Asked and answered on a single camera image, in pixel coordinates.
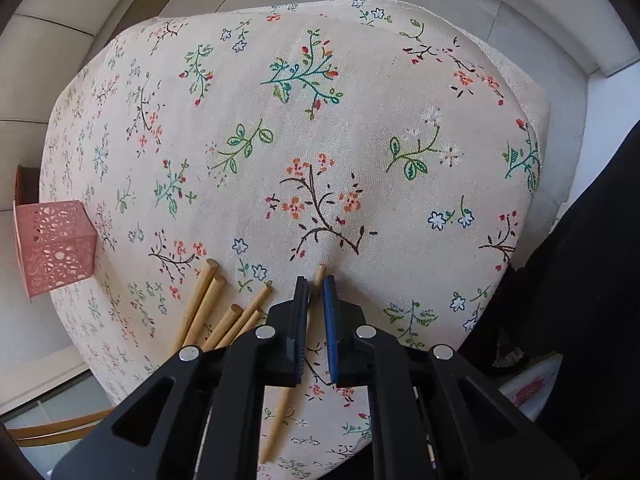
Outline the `pink perforated utensil basket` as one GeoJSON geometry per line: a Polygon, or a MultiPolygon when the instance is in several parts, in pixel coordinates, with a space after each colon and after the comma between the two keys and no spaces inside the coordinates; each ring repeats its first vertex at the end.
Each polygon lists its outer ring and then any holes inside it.
{"type": "Polygon", "coordinates": [[[98,233],[79,200],[13,204],[13,219],[29,299],[92,277],[98,233]]]}

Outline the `person's black clothing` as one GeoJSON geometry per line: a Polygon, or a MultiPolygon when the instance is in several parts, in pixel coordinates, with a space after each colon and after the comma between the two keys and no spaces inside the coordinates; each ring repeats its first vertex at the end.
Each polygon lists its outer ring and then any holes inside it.
{"type": "Polygon", "coordinates": [[[562,359],[533,441],[503,445],[493,477],[638,477],[637,130],[524,266],[504,274],[460,353],[493,380],[538,356],[562,359]]]}

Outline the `wooden chopstick short tip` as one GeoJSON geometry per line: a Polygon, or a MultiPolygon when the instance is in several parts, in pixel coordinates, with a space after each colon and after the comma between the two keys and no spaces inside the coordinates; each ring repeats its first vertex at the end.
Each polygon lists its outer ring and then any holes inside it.
{"type": "Polygon", "coordinates": [[[242,326],[239,333],[236,335],[236,338],[239,338],[239,336],[245,334],[249,330],[252,330],[258,324],[258,322],[263,318],[264,318],[264,312],[262,312],[262,309],[261,308],[256,309],[252,313],[252,315],[248,318],[246,323],[242,326]]]}

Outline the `orange brown stool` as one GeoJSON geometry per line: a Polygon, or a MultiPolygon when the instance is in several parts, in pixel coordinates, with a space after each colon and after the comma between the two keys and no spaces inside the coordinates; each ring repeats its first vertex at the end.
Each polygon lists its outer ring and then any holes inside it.
{"type": "Polygon", "coordinates": [[[39,167],[18,165],[15,171],[14,202],[17,205],[39,202],[39,167]]]}

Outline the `floral tablecloth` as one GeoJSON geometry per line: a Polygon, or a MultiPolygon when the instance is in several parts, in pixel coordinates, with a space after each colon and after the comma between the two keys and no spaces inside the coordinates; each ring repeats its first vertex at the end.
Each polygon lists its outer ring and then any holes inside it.
{"type": "Polygon", "coordinates": [[[169,356],[207,259],[232,304],[319,266],[405,346],[459,347],[506,272],[550,105],[498,51],[394,0],[153,18],[56,100],[40,196],[79,200],[94,272],[52,292],[119,402],[169,356]]]}

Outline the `wooden chopstick long diagonal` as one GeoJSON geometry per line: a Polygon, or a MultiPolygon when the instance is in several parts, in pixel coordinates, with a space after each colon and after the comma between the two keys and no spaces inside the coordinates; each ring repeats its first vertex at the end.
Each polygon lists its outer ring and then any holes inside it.
{"type": "Polygon", "coordinates": [[[232,344],[236,338],[238,338],[239,334],[242,333],[248,322],[250,322],[250,319],[269,297],[271,291],[272,287],[270,285],[265,285],[262,290],[258,292],[250,305],[243,310],[240,317],[229,328],[228,332],[224,334],[221,341],[218,342],[216,349],[227,347],[229,344],[232,344]]]}

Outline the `brown wooden chair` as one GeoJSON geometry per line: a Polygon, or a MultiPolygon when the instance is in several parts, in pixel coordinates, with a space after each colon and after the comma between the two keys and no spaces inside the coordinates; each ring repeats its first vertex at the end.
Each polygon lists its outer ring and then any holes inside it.
{"type": "Polygon", "coordinates": [[[113,408],[88,415],[50,422],[50,424],[9,429],[11,439],[19,448],[33,448],[34,446],[55,445],[81,440],[111,414],[113,408]]]}

